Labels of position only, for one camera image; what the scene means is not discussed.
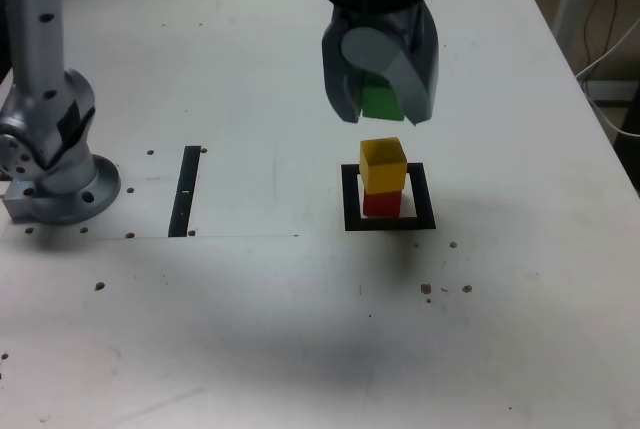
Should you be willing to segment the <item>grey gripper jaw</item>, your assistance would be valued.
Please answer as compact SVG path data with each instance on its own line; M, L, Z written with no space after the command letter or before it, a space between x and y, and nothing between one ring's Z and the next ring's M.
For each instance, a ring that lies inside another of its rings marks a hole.
M342 39L342 54L361 81L356 86L364 111L367 81L387 86L396 107L414 125L433 114L438 81L439 41L434 19L425 4L424 36L419 44L405 44L395 34L374 27L350 28Z
M349 30L346 21L331 21L322 38L325 93L338 117L357 123L360 107L356 86L361 78L342 54L342 39Z

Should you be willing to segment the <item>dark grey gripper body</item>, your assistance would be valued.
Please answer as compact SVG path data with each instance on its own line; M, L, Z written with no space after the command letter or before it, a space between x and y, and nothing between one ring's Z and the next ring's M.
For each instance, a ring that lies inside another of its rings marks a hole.
M424 36L424 14L424 1L407 9L389 13L371 13L335 6L327 29L340 25L345 25L347 29L359 26L374 27L395 34L405 44L419 44Z

